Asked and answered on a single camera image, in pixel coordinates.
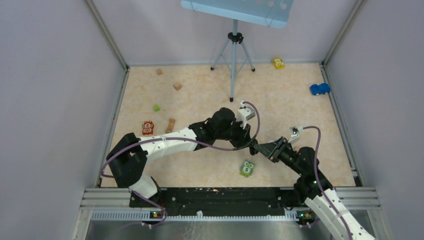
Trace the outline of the black earbud charging case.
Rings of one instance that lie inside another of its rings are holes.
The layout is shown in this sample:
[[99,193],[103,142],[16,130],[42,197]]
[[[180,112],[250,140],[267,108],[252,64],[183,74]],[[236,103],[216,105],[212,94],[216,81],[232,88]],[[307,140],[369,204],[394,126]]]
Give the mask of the black earbud charging case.
[[258,154],[259,151],[255,147],[257,144],[258,144],[258,141],[256,139],[252,139],[249,142],[249,153],[251,156],[255,156]]

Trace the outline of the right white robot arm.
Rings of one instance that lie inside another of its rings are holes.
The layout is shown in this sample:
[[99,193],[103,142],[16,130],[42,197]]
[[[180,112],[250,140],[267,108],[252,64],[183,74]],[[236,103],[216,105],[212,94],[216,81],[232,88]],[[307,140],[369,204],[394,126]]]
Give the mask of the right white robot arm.
[[283,137],[254,149],[273,163],[283,163],[299,175],[293,186],[293,200],[310,208],[334,240],[373,240],[369,233],[342,203],[333,185],[319,170],[318,149],[302,147],[298,151]]

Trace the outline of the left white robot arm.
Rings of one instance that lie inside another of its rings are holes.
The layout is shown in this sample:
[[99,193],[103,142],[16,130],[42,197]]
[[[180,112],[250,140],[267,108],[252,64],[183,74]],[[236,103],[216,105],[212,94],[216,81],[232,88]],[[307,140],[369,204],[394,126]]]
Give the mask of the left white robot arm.
[[180,152],[194,152],[213,148],[215,141],[228,141],[231,151],[250,148],[257,143],[250,134],[248,121],[258,116],[253,106],[242,105],[237,112],[222,107],[212,117],[195,122],[179,131],[148,137],[137,137],[133,132],[125,134],[106,157],[105,165],[111,171],[118,188],[130,189],[141,195],[149,207],[160,202],[159,186],[144,173],[148,162]]

